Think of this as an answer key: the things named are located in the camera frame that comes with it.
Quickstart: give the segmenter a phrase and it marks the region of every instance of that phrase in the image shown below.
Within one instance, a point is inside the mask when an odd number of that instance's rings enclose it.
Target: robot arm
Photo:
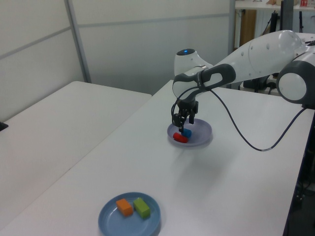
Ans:
[[[305,46],[289,30],[270,33],[244,44],[215,66],[199,57],[193,49],[178,52],[175,57],[173,92],[179,112],[172,108],[173,124],[182,132],[189,116],[193,123],[198,112],[197,94],[213,88],[251,80],[276,72],[277,88],[287,101],[315,104],[315,46]]]

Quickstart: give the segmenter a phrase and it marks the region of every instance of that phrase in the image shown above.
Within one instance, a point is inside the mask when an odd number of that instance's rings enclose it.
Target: green block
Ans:
[[[142,198],[138,198],[133,201],[133,206],[136,211],[139,213],[142,219],[147,218],[150,216],[150,208],[148,205],[142,200]]]

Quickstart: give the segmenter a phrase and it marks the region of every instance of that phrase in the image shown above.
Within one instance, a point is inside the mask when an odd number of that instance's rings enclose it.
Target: orange block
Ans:
[[[118,201],[116,201],[116,205],[118,210],[124,215],[124,216],[129,216],[133,214],[133,208],[132,206],[129,204],[129,202],[127,202],[127,200],[125,198],[120,199]]]

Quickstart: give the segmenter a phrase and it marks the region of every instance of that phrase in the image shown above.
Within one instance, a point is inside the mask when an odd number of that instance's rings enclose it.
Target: plate rim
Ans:
[[[195,121],[198,120],[198,121],[201,121],[202,123],[206,124],[206,126],[207,126],[208,129],[210,130],[210,135],[209,135],[209,137],[208,137],[205,141],[203,141],[203,142],[201,142],[201,143],[199,143],[199,144],[197,144],[197,145],[196,145],[196,144],[189,144],[189,143],[176,142],[176,141],[173,139],[173,137],[169,136],[169,134],[168,134],[168,131],[169,131],[172,127],[176,127],[175,125],[170,124],[170,125],[168,126],[167,130],[166,130],[167,137],[169,138],[170,142],[171,142],[172,144],[174,144],[174,145],[179,145],[179,146],[184,146],[184,147],[197,147],[197,146],[201,146],[201,145],[207,143],[209,140],[211,140],[211,136],[212,136],[212,126],[211,126],[208,122],[206,122],[205,120],[203,120],[203,119],[197,119],[197,118],[195,118],[194,120],[195,120]]]
[[[145,196],[146,198],[150,198],[150,200],[152,200],[155,203],[155,205],[157,206],[156,210],[157,210],[157,214],[158,214],[158,221],[157,221],[156,226],[154,226],[154,228],[152,229],[152,231],[150,232],[149,235],[155,235],[157,230],[160,228],[161,210],[160,210],[160,207],[159,207],[157,201],[153,197],[151,197],[150,195],[142,193],[142,192],[127,192],[127,193],[122,193],[122,194],[117,195],[116,197],[111,198],[109,201],[107,201],[107,203],[102,207],[101,211],[99,212],[97,222],[98,222],[98,228],[101,231],[102,235],[111,236],[111,235],[106,235],[105,232],[102,230],[102,227],[100,226],[101,225],[100,219],[101,219],[103,211],[106,209],[106,207],[108,205],[110,205],[110,202],[115,201],[117,198],[125,198],[126,195],[129,195],[129,194],[140,195],[139,197],[141,197],[141,195]]]

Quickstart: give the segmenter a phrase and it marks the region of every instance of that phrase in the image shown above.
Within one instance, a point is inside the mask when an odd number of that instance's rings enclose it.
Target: blue block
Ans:
[[[182,135],[185,136],[186,138],[190,138],[191,134],[192,132],[190,129],[184,129],[184,131],[182,132]]]

